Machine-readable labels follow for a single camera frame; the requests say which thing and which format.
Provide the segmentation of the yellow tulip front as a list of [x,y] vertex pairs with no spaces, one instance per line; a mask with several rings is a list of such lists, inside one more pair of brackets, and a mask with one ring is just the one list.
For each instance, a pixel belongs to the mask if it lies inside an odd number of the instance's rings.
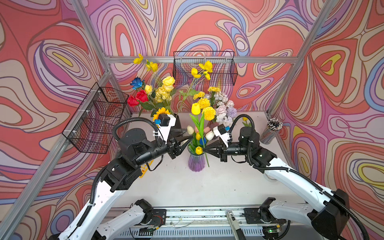
[[243,119],[243,125],[245,127],[251,127],[252,126],[251,121],[248,118],[242,117],[242,119]]

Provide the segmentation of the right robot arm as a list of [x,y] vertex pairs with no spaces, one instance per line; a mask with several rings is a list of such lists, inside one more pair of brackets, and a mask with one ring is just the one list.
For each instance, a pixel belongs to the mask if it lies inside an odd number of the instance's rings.
[[237,142],[232,136],[235,125],[218,125],[213,129],[218,140],[204,147],[203,152],[219,158],[221,162],[226,162],[229,156],[244,156],[245,162],[252,168],[282,183],[305,201],[303,204],[292,204],[269,197],[259,207],[263,222],[277,219],[293,221],[311,226],[328,240],[341,240],[347,222],[353,220],[362,238],[370,238],[363,223],[351,211],[346,192],[341,189],[333,191],[316,183],[291,168],[273,152],[261,147],[253,119],[248,115],[245,118],[251,122],[251,126],[241,128]]

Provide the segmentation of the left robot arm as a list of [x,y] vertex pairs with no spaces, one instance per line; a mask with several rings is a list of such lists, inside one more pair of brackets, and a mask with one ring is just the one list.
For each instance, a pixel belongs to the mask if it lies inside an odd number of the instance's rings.
[[138,200],[127,211],[103,222],[115,201],[142,176],[142,165],[169,155],[175,159],[183,153],[193,136],[185,136],[185,129],[176,129],[173,115],[161,114],[151,121],[132,117],[113,127],[112,134],[121,150],[96,175],[91,197],[71,224],[51,240],[113,240],[124,230],[138,224],[149,224],[154,208],[144,199]]

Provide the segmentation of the purple glass tulip vase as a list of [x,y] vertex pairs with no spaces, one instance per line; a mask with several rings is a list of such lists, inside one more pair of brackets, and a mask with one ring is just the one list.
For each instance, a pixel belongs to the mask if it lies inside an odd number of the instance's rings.
[[204,155],[197,155],[191,145],[188,146],[188,151],[190,153],[188,161],[189,169],[193,172],[201,172],[206,166]]

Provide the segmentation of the yellow tulip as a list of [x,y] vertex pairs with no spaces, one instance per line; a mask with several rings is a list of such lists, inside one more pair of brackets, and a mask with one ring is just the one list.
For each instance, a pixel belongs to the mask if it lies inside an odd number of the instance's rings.
[[245,127],[251,127],[252,126],[251,121],[248,118],[242,117],[242,119],[243,119],[243,125]]
[[194,123],[193,128],[197,127],[201,135],[203,135],[203,130],[205,128],[205,115],[202,113],[202,108],[198,103],[194,103],[191,108],[190,117]]

